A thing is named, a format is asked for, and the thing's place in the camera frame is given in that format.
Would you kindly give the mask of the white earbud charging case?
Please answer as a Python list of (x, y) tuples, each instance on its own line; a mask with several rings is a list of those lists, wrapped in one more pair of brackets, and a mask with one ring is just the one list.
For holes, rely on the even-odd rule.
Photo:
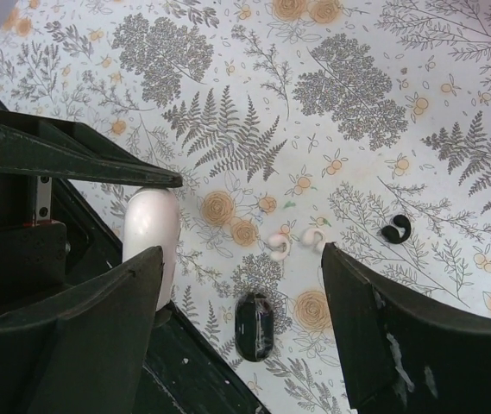
[(143, 187), (130, 198), (123, 223), (123, 261), (147, 248), (162, 248), (163, 274), (157, 311), (171, 300), (180, 232), (179, 201), (170, 190)]

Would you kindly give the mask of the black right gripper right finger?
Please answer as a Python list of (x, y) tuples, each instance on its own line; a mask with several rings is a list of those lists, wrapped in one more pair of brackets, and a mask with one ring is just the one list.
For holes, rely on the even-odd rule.
[(491, 319), (381, 276), (332, 243), (321, 265), (352, 409), (491, 413)]

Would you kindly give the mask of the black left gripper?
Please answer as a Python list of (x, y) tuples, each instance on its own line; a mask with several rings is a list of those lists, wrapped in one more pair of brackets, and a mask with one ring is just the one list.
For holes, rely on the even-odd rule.
[[(130, 198), (182, 176), (82, 122), (0, 101), (0, 316), (118, 267)], [(130, 413), (263, 413), (266, 407), (170, 302), (157, 311)]]

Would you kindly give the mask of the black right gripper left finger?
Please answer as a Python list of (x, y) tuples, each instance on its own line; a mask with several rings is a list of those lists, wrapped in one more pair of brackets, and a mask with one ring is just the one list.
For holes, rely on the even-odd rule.
[(0, 413), (130, 413), (162, 250), (0, 316)]

